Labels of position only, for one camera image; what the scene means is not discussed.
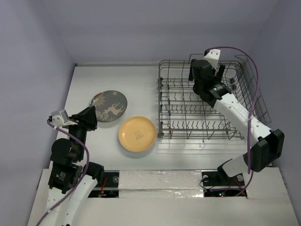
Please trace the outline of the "grey plate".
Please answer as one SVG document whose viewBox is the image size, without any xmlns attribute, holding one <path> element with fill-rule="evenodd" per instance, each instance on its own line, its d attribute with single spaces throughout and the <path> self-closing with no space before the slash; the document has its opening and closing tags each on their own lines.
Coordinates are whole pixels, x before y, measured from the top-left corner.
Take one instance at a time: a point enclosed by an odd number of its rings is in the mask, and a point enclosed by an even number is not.
<svg viewBox="0 0 301 226">
<path fill-rule="evenodd" d="M 127 98 L 119 91 L 107 90 L 97 94 L 94 106 L 99 122 L 112 122 L 124 114 L 127 109 Z"/>
</svg>

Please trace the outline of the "yellow plate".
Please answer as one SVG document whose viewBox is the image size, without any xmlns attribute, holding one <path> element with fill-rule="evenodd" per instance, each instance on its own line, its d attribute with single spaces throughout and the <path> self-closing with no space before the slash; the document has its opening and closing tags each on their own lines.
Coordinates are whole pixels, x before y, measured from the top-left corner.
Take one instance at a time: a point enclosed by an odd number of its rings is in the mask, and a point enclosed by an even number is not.
<svg viewBox="0 0 301 226">
<path fill-rule="evenodd" d="M 155 144 L 157 130 L 152 120 L 135 116 L 124 121 L 118 137 L 122 146 L 148 146 Z"/>
</svg>

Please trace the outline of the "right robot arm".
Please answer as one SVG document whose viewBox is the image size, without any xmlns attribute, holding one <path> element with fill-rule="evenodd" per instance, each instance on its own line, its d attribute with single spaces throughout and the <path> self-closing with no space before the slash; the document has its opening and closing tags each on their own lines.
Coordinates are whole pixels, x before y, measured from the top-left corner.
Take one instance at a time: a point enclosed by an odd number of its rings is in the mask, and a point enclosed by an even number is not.
<svg viewBox="0 0 301 226">
<path fill-rule="evenodd" d="M 284 133 L 272 130 L 252 115 L 222 83 L 225 69 L 221 65 L 215 70 L 207 60 L 193 59 L 190 64 L 189 80 L 194 82 L 193 91 L 202 101 L 221 113 L 247 139 L 247 152 L 220 165 L 215 176 L 208 181 L 226 185 L 234 176 L 252 170 L 260 172 L 282 154 Z"/>
</svg>

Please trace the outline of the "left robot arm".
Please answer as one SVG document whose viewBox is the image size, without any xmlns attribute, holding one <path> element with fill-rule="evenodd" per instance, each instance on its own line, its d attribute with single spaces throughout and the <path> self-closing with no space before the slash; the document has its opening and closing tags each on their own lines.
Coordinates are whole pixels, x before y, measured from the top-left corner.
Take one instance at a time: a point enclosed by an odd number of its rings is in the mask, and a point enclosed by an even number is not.
<svg viewBox="0 0 301 226">
<path fill-rule="evenodd" d="M 47 124 L 67 137 L 51 146 L 46 210 L 37 225 L 73 226 L 91 191 L 105 180 L 104 167 L 90 161 L 86 147 L 87 133 L 97 129 L 96 109 L 90 106 L 72 116 L 55 111 Z"/>
</svg>

